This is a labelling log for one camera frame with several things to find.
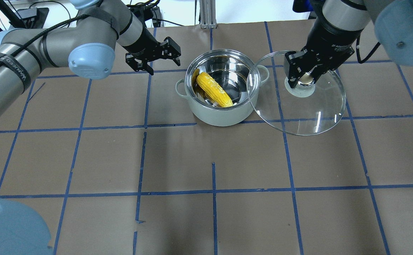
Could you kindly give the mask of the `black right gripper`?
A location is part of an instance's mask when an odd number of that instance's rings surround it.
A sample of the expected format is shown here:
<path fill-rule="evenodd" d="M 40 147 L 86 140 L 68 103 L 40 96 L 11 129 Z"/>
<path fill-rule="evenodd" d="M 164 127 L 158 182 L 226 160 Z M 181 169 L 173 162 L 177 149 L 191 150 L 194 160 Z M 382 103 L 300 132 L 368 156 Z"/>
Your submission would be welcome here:
<path fill-rule="evenodd" d="M 315 83 L 323 74 L 336 70 L 354 54 L 355 39 L 355 31 L 337 28 L 325 18 L 317 18 L 302 50 L 284 54 L 284 71 L 290 88 L 295 88 L 306 73 Z"/>

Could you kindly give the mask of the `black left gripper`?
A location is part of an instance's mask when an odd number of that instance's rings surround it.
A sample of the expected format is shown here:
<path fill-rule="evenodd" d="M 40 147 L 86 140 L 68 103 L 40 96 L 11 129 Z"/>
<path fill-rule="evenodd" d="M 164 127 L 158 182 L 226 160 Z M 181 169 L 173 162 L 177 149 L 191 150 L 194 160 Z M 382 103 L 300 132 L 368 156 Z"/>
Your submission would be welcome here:
<path fill-rule="evenodd" d="M 130 27 L 120 35 L 117 42 L 127 50 L 125 62 L 135 72 L 145 71 L 154 75 L 154 69 L 148 65 L 148 62 L 158 59 L 172 60 L 177 66 L 181 65 L 179 58 L 182 50 L 174 39 L 167 36 L 160 43 L 147 28 L 141 27 L 137 31 Z"/>

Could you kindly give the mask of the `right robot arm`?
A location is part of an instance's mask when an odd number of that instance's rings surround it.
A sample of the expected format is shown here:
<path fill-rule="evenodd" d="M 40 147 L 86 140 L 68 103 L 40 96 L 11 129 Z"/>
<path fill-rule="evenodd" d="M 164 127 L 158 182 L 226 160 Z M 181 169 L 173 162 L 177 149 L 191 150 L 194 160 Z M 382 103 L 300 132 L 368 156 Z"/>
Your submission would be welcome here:
<path fill-rule="evenodd" d="M 300 51 L 284 56 L 287 84 L 310 85 L 356 54 L 367 61 L 382 46 L 398 65 L 413 66 L 413 0 L 295 0 L 295 12 L 314 12 L 316 21 Z M 372 22 L 377 44 L 362 58 L 360 35 Z"/>

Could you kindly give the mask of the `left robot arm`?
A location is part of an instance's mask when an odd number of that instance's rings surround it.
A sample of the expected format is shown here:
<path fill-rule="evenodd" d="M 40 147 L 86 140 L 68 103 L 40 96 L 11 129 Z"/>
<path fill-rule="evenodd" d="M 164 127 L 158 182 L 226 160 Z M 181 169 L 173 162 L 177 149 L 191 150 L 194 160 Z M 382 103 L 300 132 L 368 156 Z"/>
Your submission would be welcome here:
<path fill-rule="evenodd" d="M 110 75 L 119 44 L 134 71 L 153 75 L 149 62 L 171 59 L 182 51 L 170 37 L 158 42 L 120 0 L 72 0 L 78 13 L 47 29 L 15 28 L 0 32 L 0 116 L 46 68 L 68 67 L 86 79 Z M 75 21 L 76 26 L 64 24 Z M 51 234 L 31 207 L 0 198 L 0 255 L 50 255 Z"/>

